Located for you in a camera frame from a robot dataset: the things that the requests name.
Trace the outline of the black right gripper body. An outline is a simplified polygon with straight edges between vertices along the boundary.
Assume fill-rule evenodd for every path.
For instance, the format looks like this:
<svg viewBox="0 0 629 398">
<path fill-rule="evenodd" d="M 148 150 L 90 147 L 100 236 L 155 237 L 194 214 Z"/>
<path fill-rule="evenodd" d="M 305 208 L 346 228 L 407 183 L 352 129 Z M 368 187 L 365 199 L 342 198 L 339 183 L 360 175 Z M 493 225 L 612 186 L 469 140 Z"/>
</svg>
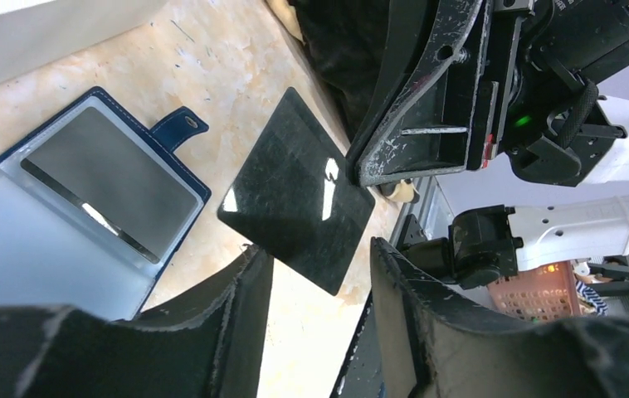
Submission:
<svg viewBox="0 0 629 398">
<path fill-rule="evenodd" d="M 498 1 L 466 167 L 505 154 L 526 182 L 593 183 L 627 139 L 598 86 L 629 66 L 629 1 Z"/>
</svg>

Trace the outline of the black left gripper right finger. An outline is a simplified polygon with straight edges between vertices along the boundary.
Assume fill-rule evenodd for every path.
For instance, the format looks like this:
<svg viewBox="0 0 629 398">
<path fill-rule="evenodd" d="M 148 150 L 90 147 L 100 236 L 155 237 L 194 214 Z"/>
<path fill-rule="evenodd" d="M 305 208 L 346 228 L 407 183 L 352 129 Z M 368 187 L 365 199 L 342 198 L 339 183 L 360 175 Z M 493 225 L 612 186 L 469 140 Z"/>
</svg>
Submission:
<svg viewBox="0 0 629 398">
<path fill-rule="evenodd" d="M 390 397 L 629 397 L 629 317 L 511 318 L 379 237 L 370 268 Z"/>
</svg>

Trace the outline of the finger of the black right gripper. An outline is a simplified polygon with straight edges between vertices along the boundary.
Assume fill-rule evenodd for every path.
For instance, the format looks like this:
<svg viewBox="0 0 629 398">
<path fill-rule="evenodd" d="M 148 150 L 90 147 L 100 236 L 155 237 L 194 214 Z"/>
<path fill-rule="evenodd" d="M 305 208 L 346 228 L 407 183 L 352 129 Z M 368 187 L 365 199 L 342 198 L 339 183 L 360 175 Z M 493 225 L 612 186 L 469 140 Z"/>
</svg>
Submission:
<svg viewBox="0 0 629 398">
<path fill-rule="evenodd" d="M 361 187 L 485 166 L 492 1 L 392 1 L 372 103 L 347 154 Z"/>
</svg>

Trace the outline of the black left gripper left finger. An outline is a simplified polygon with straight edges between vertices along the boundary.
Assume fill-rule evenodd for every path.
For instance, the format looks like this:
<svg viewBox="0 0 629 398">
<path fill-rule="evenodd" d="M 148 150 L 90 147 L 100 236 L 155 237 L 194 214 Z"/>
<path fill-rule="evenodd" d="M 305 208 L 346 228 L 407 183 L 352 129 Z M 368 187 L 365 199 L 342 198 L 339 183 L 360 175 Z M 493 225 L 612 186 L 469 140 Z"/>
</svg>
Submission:
<svg viewBox="0 0 629 398">
<path fill-rule="evenodd" d="M 254 397 L 274 259 L 227 267 L 130 321 L 0 307 L 0 397 Z"/>
</svg>

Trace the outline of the black glossy credit card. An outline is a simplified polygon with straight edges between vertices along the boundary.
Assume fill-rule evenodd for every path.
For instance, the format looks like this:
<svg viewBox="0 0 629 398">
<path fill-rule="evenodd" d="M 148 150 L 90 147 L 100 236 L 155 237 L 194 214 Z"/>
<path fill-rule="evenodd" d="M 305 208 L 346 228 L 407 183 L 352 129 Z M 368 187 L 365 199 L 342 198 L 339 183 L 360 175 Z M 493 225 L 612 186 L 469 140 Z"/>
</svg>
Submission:
<svg viewBox="0 0 629 398">
<path fill-rule="evenodd" d="M 333 296 L 375 200 L 293 87 L 286 89 L 217 209 L 250 242 Z"/>
</svg>

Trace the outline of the blue leather card holder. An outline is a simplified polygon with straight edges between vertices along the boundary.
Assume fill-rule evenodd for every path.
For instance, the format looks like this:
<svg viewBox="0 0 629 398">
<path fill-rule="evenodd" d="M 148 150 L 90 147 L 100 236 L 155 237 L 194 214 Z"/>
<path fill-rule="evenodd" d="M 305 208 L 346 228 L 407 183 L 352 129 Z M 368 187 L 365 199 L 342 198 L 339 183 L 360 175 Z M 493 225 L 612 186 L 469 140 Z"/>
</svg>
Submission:
<svg viewBox="0 0 629 398">
<path fill-rule="evenodd" d="M 0 155 L 0 307 L 134 318 L 209 201 L 176 156 L 208 124 L 141 124 L 95 86 Z"/>
</svg>

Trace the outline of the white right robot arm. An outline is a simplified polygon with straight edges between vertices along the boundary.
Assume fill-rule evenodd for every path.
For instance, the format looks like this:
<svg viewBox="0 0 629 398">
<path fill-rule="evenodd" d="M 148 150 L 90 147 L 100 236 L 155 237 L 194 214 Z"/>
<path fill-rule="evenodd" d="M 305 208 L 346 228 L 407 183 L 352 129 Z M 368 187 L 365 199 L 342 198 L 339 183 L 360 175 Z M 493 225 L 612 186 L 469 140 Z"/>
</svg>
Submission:
<svg viewBox="0 0 629 398">
<path fill-rule="evenodd" d="M 349 152 L 363 187 L 472 172 L 499 154 L 547 186 L 629 182 L 629 1 L 391 1 L 373 101 Z M 629 196 L 488 206 L 381 264 L 473 289 L 542 265 L 629 255 Z"/>
</svg>

